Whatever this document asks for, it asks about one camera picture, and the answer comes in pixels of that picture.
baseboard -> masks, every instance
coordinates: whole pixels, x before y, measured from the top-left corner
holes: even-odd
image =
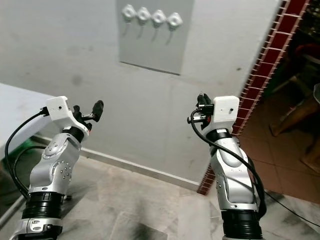
[[[31,139],[35,142],[38,142],[40,144],[45,144],[45,145],[49,144],[49,142],[52,140],[49,137],[40,136],[40,135],[34,135],[31,137]],[[185,178],[182,178],[179,176],[175,176],[175,175],[163,172],[163,171],[159,171],[159,170],[156,170],[153,168],[149,168],[146,166],[135,164],[133,162],[130,162],[130,161],[127,161],[127,160],[124,160],[124,159],[121,159],[121,158],[118,158],[115,156],[110,156],[110,155],[104,154],[102,152],[90,150],[90,149],[87,149],[84,147],[81,149],[81,155],[88,157],[88,158],[91,158],[91,159],[94,159],[94,160],[97,160],[97,161],[100,161],[100,162],[103,162],[103,163],[106,163],[106,164],[117,166],[117,167],[120,167],[123,169],[130,170],[132,172],[136,172],[139,174],[143,174],[143,175],[155,178],[155,179],[159,179],[159,180],[171,183],[171,184],[175,184],[180,187],[190,189],[193,191],[197,191],[199,184],[200,184],[199,182],[196,182],[196,181],[190,181],[188,179],[185,179]]]

white table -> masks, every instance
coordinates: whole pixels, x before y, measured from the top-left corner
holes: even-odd
[[[53,96],[0,83],[0,161],[5,157],[5,145],[25,120],[40,111]],[[40,131],[50,117],[38,116],[26,124],[12,139],[9,152]]]

white wall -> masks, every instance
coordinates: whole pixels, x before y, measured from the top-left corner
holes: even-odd
[[[102,99],[86,148],[200,182],[209,149],[187,116],[200,91],[240,94],[278,4],[195,0],[176,76],[118,62],[115,0],[0,0],[0,81],[83,112]]]

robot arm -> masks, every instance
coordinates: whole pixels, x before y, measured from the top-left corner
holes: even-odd
[[[51,120],[60,128],[32,169],[26,207],[10,240],[56,240],[62,232],[61,206],[80,156],[81,141],[92,128],[87,120],[99,121],[103,102],[92,113],[82,115],[79,106],[72,112],[65,96],[46,101]]]
[[[192,127],[194,122],[202,123],[201,129],[205,136],[202,139],[210,144],[210,165],[216,175],[223,239],[261,240],[263,237],[259,219],[264,214],[264,198],[260,197],[262,210],[259,210],[262,212],[259,212],[254,184],[246,166],[248,157],[230,134],[237,119],[239,99],[235,96],[222,96],[211,101],[202,93],[197,100],[197,110],[194,113],[199,113],[199,116],[192,113],[187,121]]]

marble floor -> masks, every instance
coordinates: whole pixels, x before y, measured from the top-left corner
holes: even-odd
[[[215,188],[208,196],[126,169],[80,157],[63,206],[59,240],[221,240]],[[283,204],[320,224],[320,206],[274,193]],[[260,225],[266,240],[319,240],[312,228],[266,196]],[[22,208],[0,230],[8,239]]]

